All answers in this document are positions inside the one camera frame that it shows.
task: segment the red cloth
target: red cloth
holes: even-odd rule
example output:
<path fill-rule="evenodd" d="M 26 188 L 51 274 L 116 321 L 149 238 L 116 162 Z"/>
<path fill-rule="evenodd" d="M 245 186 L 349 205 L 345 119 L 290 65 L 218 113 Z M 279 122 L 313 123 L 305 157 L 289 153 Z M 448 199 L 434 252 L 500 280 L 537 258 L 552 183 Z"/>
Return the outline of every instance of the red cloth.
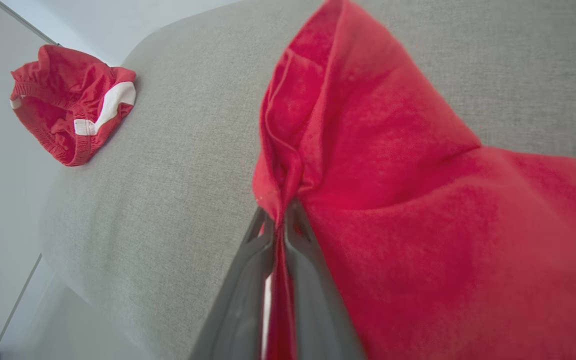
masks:
<path fill-rule="evenodd" d="M 301 200 L 370 359 L 576 359 L 576 159 L 482 146 L 356 4 L 282 54 L 260 137 L 256 200 Z M 269 358 L 294 359 L 278 247 Z"/>
<path fill-rule="evenodd" d="M 66 166 L 85 164 L 135 104 L 135 72 L 70 48 L 44 45 L 11 72 L 21 123 Z"/>

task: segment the couch cushion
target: couch cushion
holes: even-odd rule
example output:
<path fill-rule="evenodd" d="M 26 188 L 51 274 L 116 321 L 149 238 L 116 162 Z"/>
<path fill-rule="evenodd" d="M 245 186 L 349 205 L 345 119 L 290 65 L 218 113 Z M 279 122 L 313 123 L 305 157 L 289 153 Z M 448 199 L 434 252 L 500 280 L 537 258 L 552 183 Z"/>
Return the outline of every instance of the couch cushion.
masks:
<path fill-rule="evenodd" d="M 576 157 L 576 2 L 362 0 L 487 145 Z M 153 358 L 186 358 L 256 208 L 259 105 L 317 0 L 251 0 L 151 34 L 137 100 L 50 189 L 58 276 Z"/>

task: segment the gray couch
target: gray couch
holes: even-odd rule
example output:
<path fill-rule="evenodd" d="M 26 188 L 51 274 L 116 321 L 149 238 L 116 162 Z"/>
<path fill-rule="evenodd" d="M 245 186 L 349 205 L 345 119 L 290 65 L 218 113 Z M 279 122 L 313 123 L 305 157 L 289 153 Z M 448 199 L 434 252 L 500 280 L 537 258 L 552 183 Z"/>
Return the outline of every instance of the gray couch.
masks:
<path fill-rule="evenodd" d="M 576 157 L 576 0 L 361 0 L 487 145 Z M 46 261 L 158 359 L 188 356 L 256 208 L 259 105 L 319 0 L 179 20 L 124 66 L 137 102 L 41 224 Z"/>

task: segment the red garment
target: red garment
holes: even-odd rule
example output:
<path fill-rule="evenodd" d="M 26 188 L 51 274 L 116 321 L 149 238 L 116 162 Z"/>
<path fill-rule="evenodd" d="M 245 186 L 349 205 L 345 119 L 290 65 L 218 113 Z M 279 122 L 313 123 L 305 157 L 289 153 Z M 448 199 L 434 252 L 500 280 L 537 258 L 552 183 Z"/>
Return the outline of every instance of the red garment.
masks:
<path fill-rule="evenodd" d="M 256 200 L 301 200 L 370 359 L 576 359 L 576 159 L 482 146 L 359 6 L 293 39 L 260 137 Z M 269 358 L 294 359 L 278 247 Z"/>
<path fill-rule="evenodd" d="M 133 108 L 135 72 L 55 45 L 38 57 L 11 72 L 10 105 L 55 159 L 85 164 Z"/>

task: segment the floor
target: floor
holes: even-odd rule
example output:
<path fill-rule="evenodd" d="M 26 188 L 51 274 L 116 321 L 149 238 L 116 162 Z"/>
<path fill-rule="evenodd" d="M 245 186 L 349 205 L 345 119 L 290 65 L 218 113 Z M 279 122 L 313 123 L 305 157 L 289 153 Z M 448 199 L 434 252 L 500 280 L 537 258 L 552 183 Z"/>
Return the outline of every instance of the floor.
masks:
<path fill-rule="evenodd" d="M 2 360 L 144 360 L 105 317 L 39 261 L 0 342 Z"/>

